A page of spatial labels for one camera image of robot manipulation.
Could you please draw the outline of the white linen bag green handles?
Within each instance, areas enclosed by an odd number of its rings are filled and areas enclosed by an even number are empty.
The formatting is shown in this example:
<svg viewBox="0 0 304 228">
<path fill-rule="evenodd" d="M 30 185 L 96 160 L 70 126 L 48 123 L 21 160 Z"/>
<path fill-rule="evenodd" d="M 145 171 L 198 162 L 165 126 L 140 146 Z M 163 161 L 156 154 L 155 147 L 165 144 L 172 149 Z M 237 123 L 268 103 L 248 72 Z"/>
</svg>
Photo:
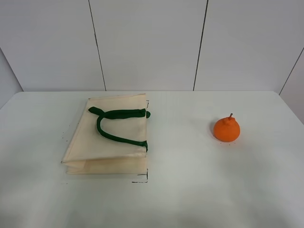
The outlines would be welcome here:
<svg viewBox="0 0 304 228">
<path fill-rule="evenodd" d="M 62 159 L 68 174 L 146 174 L 145 94 L 88 99 Z"/>
</svg>

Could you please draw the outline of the orange with stem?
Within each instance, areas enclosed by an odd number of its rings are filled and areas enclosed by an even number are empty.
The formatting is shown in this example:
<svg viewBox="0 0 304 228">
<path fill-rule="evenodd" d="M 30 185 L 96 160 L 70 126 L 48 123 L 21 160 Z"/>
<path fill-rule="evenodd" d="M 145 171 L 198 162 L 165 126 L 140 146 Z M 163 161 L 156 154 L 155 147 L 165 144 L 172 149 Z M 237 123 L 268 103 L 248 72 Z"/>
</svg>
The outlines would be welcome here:
<svg viewBox="0 0 304 228">
<path fill-rule="evenodd" d="M 232 142 L 240 136 L 240 126 L 232 115 L 231 113 L 214 124 L 213 134 L 222 142 Z"/>
</svg>

